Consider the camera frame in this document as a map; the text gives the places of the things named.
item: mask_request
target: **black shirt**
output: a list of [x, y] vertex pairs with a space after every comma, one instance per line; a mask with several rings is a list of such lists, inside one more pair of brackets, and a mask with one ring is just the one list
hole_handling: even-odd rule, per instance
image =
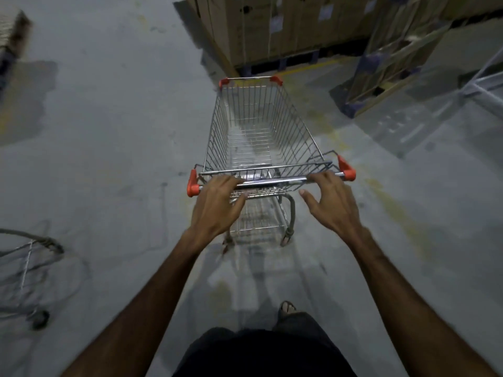
[[182, 376], [275, 375], [356, 377], [336, 347], [284, 333], [257, 330], [195, 351], [174, 374]]

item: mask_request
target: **person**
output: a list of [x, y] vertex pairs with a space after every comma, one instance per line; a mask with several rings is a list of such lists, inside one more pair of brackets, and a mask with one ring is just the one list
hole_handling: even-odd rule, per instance
[[[332, 172], [311, 174], [321, 199], [300, 190], [311, 215], [336, 232], [355, 256], [384, 326], [409, 375], [496, 376], [497, 374], [418, 295], [360, 223], [349, 186]], [[229, 197], [238, 183], [213, 177], [201, 190], [190, 227], [145, 287], [63, 372], [75, 376], [143, 376], [204, 248], [237, 220], [243, 193]], [[283, 302], [273, 330], [234, 333], [210, 329], [187, 350], [175, 372], [185, 375], [354, 376], [349, 363], [307, 313]]]

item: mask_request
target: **yellow floor line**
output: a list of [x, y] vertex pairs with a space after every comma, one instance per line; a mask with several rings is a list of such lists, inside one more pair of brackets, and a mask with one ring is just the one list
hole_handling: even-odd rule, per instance
[[326, 65], [333, 65], [333, 64], [337, 64], [337, 63], [340, 64], [340, 63], [347, 62], [352, 58], [354, 58], [354, 57], [335, 58], [335, 59], [331, 59], [330, 61], [315, 63], [314, 65], [302, 66], [302, 67], [299, 67], [298, 69], [280, 71], [277, 73], [277, 75], [290, 75], [290, 74], [299, 73], [299, 72], [305, 71], [305, 70], [317, 69], [318, 67], [323, 67]]

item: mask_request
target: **red plastic corner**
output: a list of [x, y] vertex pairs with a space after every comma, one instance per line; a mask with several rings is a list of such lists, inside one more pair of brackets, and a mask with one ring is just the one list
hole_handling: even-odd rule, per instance
[[190, 171], [189, 182], [187, 183], [187, 196], [194, 197], [199, 195], [199, 184], [197, 183], [197, 171]]
[[283, 86], [283, 81], [281, 80], [281, 78], [277, 75], [273, 75], [272, 77], [269, 78], [269, 80], [271, 82], [275, 82], [275, 83], [278, 83], [279, 86]]
[[341, 155], [337, 155], [337, 160], [339, 161], [339, 169], [344, 173], [345, 181], [355, 181], [356, 180], [356, 171], [355, 169], [349, 165], [345, 158]]
[[220, 91], [222, 91], [222, 86], [224, 84], [229, 84], [230, 80], [229, 78], [223, 78], [218, 81], [218, 87], [220, 88]]

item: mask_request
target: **person's left arm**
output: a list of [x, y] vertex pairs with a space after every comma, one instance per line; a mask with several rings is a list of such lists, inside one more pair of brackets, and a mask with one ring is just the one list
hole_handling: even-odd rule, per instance
[[234, 205], [229, 198], [242, 182], [231, 176], [216, 176], [201, 190], [192, 213], [190, 228], [143, 289], [127, 307], [63, 372], [75, 376], [143, 376], [203, 249], [237, 220], [246, 200]]

